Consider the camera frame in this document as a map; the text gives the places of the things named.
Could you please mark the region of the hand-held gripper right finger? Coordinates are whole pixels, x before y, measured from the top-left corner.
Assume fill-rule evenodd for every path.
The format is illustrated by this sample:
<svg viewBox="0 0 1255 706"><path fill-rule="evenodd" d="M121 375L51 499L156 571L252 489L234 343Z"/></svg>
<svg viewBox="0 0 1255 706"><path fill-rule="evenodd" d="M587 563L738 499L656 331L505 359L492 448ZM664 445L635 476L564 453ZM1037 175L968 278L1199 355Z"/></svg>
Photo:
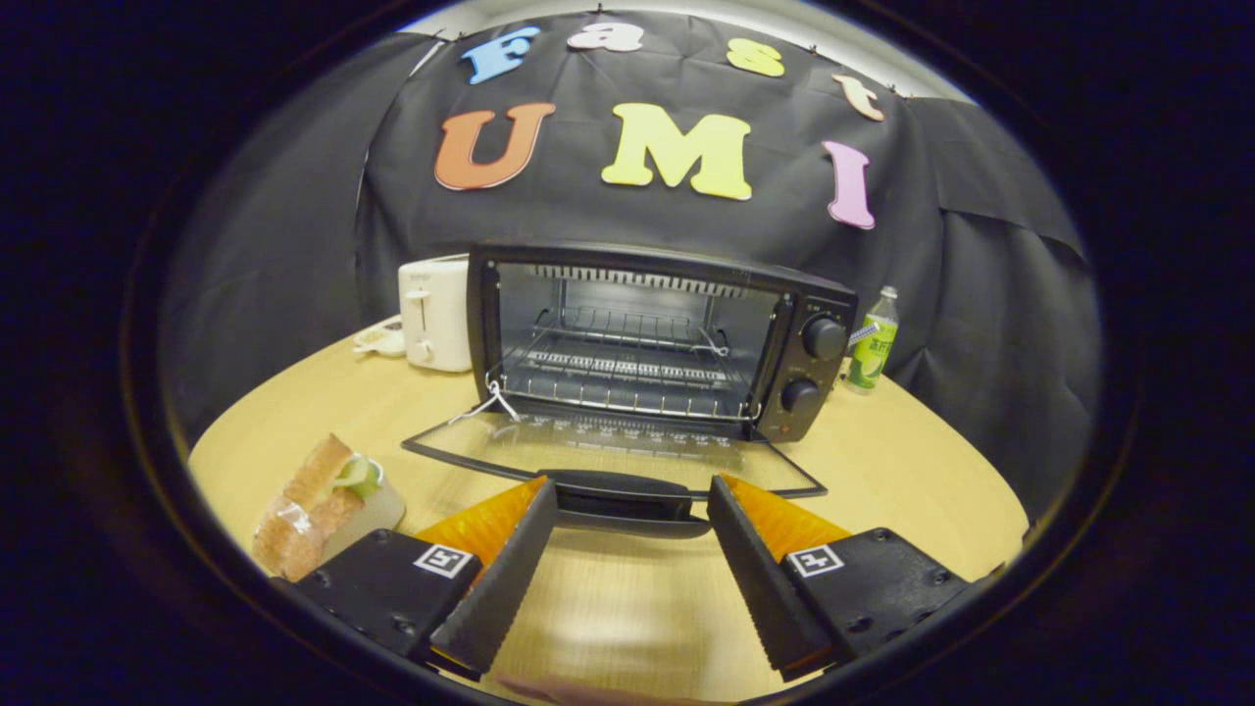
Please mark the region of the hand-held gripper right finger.
<svg viewBox="0 0 1255 706"><path fill-rule="evenodd" d="M708 514L784 681L878 651L969 586L896 530L852 533L744 479L713 478Z"/></svg>

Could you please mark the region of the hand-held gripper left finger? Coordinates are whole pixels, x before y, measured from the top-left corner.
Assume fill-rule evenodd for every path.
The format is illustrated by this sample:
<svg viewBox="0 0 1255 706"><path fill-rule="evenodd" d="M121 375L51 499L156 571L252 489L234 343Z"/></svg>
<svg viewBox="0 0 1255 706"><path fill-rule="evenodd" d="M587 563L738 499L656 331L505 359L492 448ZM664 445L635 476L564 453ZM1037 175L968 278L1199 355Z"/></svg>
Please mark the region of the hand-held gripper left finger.
<svg viewBox="0 0 1255 706"><path fill-rule="evenodd" d="M557 519L547 477L420 530L368 532L279 589L425 668L489 672Z"/></svg>

